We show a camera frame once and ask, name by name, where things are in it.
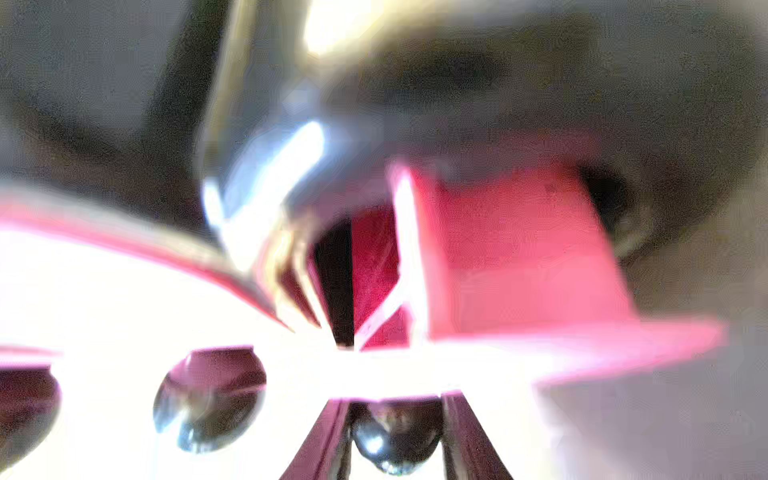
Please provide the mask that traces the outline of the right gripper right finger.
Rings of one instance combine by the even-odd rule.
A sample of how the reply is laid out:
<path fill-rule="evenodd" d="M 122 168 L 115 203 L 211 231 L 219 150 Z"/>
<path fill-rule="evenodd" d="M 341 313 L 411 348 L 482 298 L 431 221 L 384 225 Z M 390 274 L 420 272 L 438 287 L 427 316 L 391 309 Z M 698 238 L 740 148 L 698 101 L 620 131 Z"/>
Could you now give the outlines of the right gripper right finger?
<path fill-rule="evenodd" d="M 446 478 L 512 480 L 466 398 L 451 394 L 441 401 Z"/>

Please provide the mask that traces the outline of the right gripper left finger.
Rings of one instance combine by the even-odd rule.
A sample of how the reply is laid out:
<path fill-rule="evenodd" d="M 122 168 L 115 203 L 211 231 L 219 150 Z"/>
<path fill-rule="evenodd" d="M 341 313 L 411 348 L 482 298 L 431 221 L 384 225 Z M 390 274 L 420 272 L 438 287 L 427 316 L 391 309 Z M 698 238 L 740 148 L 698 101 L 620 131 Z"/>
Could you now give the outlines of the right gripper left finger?
<path fill-rule="evenodd" d="M 329 400 L 281 480 L 347 480 L 351 471 L 351 402 Z"/>

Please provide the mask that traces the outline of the black pink drawer cabinet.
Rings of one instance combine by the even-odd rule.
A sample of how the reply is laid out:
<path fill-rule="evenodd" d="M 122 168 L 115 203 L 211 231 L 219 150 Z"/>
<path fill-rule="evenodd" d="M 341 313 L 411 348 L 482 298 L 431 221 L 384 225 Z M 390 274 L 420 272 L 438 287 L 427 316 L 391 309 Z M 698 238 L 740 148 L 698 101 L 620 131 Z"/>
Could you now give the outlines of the black pink drawer cabinet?
<path fill-rule="evenodd" d="M 463 395 L 679 364 L 623 264 L 767 146 L 763 1 L 5 1 L 1 470 L 280 479 L 329 400 L 406 474 Z"/>

